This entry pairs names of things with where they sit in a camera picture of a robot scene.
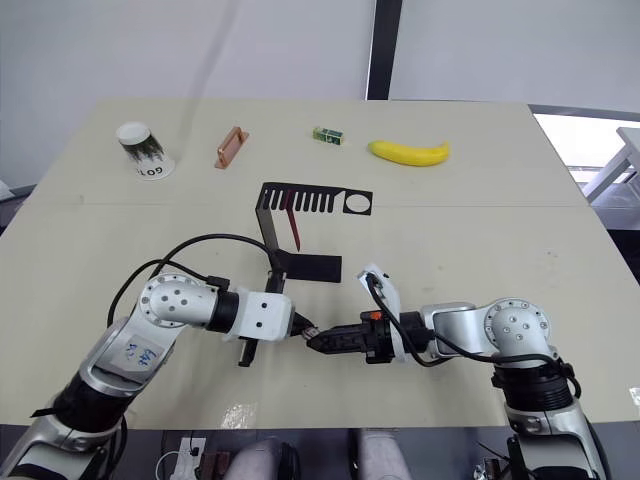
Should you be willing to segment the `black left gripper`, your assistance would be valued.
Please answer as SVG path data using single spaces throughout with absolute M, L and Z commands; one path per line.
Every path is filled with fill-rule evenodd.
M 300 335 L 304 342 L 313 338 L 305 331 L 315 325 L 296 312 L 293 301 L 283 294 L 286 273 L 281 269 L 270 272 L 264 292 L 246 291 L 239 310 L 238 337 L 245 341 L 238 365 L 250 367 L 260 341 L 279 342 Z

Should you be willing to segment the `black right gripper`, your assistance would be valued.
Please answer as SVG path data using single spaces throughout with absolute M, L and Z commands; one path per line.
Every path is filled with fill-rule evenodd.
M 306 346 L 325 355 L 362 353 L 362 347 L 354 342 L 360 341 L 363 335 L 366 363 L 391 363 L 395 353 L 387 315 L 380 310 L 365 311 L 360 314 L 360 319 L 361 325 L 335 326 L 320 331 L 306 342 Z

